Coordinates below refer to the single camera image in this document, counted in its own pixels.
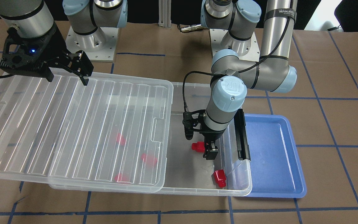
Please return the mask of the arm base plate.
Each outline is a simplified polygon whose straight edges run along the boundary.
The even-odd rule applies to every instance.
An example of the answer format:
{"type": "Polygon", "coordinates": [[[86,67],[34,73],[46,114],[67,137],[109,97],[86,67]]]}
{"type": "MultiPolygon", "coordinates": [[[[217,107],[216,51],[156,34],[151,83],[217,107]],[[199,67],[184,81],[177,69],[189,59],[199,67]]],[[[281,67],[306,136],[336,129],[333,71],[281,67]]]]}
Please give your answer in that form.
{"type": "Polygon", "coordinates": [[[257,41],[255,32],[253,32],[250,39],[246,41],[240,41],[232,38],[227,30],[222,29],[210,29],[210,41],[211,51],[213,54],[213,63],[215,55],[222,56],[222,53],[218,53],[223,49],[230,49],[236,52],[240,60],[258,62],[260,57],[260,47],[257,41]]]}
{"type": "Polygon", "coordinates": [[[93,34],[79,35],[70,27],[66,46],[72,53],[83,50],[92,62],[113,62],[119,31],[116,27],[100,27],[93,34]]]}

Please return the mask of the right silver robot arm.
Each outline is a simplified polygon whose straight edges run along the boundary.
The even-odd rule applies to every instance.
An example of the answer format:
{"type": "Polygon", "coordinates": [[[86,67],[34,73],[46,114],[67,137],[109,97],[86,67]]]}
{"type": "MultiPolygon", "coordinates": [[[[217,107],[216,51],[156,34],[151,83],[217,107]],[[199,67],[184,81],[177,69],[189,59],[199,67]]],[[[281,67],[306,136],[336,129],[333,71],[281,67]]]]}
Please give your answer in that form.
{"type": "Polygon", "coordinates": [[[79,50],[71,52],[44,0],[0,0],[0,17],[8,25],[0,69],[6,74],[45,78],[61,68],[87,85],[94,66],[87,52],[106,45],[103,27],[122,28],[127,22],[126,0],[64,0],[79,50]]]}

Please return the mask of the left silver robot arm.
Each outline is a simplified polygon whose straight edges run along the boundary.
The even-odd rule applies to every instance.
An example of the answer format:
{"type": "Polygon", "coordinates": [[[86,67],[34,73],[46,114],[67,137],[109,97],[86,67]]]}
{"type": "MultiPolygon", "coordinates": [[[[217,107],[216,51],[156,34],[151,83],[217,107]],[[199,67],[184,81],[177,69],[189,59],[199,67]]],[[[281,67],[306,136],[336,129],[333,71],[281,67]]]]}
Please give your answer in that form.
{"type": "Polygon", "coordinates": [[[269,0],[263,20],[258,61],[242,60],[262,11],[253,0],[204,0],[201,24],[226,30],[223,49],[213,56],[211,97],[199,116],[204,136],[204,158],[215,159],[215,141],[236,117],[247,89],[286,93],[294,88],[296,69],[289,65],[290,42],[296,22],[296,0],[269,0]]]}

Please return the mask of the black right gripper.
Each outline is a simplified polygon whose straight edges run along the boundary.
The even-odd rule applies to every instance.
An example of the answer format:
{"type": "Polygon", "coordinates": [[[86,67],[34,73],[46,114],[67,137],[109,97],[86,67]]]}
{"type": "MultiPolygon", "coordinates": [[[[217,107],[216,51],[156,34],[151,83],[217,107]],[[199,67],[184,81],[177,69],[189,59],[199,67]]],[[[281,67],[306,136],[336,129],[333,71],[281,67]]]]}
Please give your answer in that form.
{"type": "Polygon", "coordinates": [[[84,50],[75,53],[67,50],[65,40],[53,23],[50,30],[40,37],[23,38],[14,27],[8,36],[0,60],[0,69],[10,75],[45,78],[52,82],[52,68],[64,68],[77,75],[84,86],[88,85],[94,66],[84,50]]]}

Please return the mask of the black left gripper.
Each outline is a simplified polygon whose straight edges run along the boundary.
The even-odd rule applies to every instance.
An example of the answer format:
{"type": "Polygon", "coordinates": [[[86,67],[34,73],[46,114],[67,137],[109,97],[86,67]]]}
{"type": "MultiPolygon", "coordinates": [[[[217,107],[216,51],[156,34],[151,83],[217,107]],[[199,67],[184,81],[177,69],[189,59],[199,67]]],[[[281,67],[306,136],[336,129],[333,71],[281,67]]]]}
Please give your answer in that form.
{"type": "Polygon", "coordinates": [[[225,130],[226,129],[217,131],[217,130],[210,129],[207,126],[201,126],[201,134],[204,137],[203,157],[206,160],[216,159],[216,156],[219,153],[219,148],[217,147],[215,141],[223,135],[225,130]]]}

